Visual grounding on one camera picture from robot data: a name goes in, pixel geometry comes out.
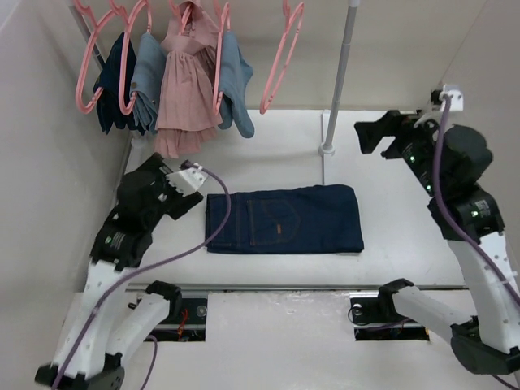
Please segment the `dark blue jeans trousers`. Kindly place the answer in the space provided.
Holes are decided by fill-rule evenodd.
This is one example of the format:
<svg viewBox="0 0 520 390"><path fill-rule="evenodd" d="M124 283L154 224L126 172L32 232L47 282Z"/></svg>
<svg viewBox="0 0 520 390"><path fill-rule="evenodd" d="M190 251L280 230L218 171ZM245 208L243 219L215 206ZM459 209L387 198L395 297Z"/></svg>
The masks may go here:
<svg viewBox="0 0 520 390"><path fill-rule="evenodd" d="M358 200L343 184L210 194L206 236L214 254L359 254L365 249Z"/></svg>

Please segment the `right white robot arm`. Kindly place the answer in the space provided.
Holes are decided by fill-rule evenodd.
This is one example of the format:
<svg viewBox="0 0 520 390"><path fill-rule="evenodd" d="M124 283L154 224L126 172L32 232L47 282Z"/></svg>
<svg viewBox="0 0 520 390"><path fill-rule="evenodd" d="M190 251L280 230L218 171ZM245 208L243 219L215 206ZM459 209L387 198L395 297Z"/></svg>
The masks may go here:
<svg viewBox="0 0 520 390"><path fill-rule="evenodd" d="M479 185L493 156L477 130L444 119L386 112L354 125L360 149L374 152L385 137L386 159L402 159L430 196L428 209L454 253L475 314L429 297L411 281L382 285L369 304L356 303L353 321L388 327L412 320L444 339L456 359L475 375L519 372L519 288L506 253L505 224L494 197Z"/></svg>

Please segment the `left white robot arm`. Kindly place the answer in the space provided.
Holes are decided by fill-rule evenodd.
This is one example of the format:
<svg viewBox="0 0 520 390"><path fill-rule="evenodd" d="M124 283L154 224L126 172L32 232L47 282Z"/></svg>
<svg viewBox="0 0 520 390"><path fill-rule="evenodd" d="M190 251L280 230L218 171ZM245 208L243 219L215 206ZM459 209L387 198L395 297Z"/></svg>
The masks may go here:
<svg viewBox="0 0 520 390"><path fill-rule="evenodd" d="M152 154L123 176L90 251L87 280L70 331L35 381L49 389L119 389L125 366L153 329L181 315L182 295L173 284L153 282L136 308L116 327L131 279L165 265L142 265L153 232L165 216L177 220L199 204L208 178L202 166L183 162L173 171Z"/></svg>

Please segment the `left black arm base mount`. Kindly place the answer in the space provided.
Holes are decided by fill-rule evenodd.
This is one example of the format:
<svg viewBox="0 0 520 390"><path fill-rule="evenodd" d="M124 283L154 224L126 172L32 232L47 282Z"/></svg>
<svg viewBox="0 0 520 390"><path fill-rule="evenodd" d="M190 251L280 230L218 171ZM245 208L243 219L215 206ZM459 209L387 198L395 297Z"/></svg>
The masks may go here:
<svg viewBox="0 0 520 390"><path fill-rule="evenodd" d="M163 320L153 330L153 335L158 341L205 341L207 303L206 297L185 297L180 304L180 308Z"/></svg>

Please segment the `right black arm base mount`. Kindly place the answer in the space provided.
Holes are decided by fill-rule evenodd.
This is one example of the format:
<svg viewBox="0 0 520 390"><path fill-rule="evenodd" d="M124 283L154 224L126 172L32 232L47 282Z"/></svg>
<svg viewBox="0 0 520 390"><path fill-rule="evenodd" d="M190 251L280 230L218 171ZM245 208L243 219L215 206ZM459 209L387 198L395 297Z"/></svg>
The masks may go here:
<svg viewBox="0 0 520 390"><path fill-rule="evenodd" d="M347 312L356 341L429 341L428 330L400 314L386 313L373 295L351 295Z"/></svg>

